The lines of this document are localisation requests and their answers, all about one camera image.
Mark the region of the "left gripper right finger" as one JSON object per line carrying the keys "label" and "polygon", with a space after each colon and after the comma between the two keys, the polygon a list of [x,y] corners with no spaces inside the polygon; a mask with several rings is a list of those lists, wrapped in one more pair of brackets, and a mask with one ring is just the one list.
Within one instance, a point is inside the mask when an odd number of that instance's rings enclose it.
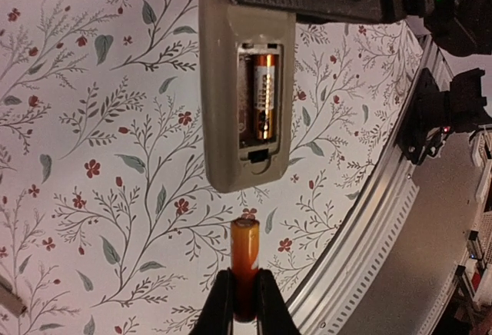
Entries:
{"label": "left gripper right finger", "polygon": [[254,305],[257,334],[298,334],[298,329],[270,270],[260,269],[258,271],[255,279]]}

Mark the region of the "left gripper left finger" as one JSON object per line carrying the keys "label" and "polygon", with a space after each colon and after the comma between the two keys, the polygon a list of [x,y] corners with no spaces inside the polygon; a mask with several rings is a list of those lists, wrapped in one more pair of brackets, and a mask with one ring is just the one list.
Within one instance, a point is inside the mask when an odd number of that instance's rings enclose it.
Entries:
{"label": "left gripper left finger", "polygon": [[233,334],[234,285],[230,269],[218,272],[191,335]]}

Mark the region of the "grey battery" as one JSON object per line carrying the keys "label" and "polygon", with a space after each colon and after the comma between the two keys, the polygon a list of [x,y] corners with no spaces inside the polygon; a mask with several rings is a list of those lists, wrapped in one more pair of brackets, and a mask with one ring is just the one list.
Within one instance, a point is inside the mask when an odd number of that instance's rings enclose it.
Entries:
{"label": "grey battery", "polygon": [[253,57],[254,131],[259,141],[274,137],[277,55]]}

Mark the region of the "orange battery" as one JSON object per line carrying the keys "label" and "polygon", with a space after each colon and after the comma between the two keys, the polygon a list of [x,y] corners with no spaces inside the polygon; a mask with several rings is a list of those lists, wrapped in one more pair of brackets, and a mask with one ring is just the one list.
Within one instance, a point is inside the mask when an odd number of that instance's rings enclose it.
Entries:
{"label": "orange battery", "polygon": [[259,271],[260,224],[239,217],[231,222],[231,272],[234,275],[234,318],[251,322],[256,317],[255,281]]}

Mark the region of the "grey white remote control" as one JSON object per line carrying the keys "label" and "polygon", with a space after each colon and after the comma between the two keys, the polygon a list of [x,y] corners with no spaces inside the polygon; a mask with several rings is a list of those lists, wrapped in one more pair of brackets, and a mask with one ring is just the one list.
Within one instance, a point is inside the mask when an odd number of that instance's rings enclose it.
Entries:
{"label": "grey white remote control", "polygon": [[[228,193],[280,179],[288,167],[294,86],[295,16],[198,0],[201,106],[207,178]],[[253,57],[276,58],[274,137],[254,131]]]}

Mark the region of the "grey remote battery cover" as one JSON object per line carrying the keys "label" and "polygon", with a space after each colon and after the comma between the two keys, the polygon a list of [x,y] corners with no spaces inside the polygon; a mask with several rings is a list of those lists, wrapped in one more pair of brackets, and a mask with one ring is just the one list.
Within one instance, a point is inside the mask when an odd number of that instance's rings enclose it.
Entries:
{"label": "grey remote battery cover", "polygon": [[4,277],[1,277],[0,290],[1,305],[14,317],[19,318],[27,310],[27,307],[22,299],[13,293],[12,286]]}

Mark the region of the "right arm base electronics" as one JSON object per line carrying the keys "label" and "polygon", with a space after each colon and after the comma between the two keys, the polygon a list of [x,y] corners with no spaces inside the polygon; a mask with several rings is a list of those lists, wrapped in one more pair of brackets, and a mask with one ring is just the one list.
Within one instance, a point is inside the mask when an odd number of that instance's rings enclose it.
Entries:
{"label": "right arm base electronics", "polygon": [[429,68],[423,68],[397,136],[403,155],[414,165],[437,155],[454,133],[471,133],[491,124],[482,95],[485,70],[475,68],[452,77],[440,90]]}

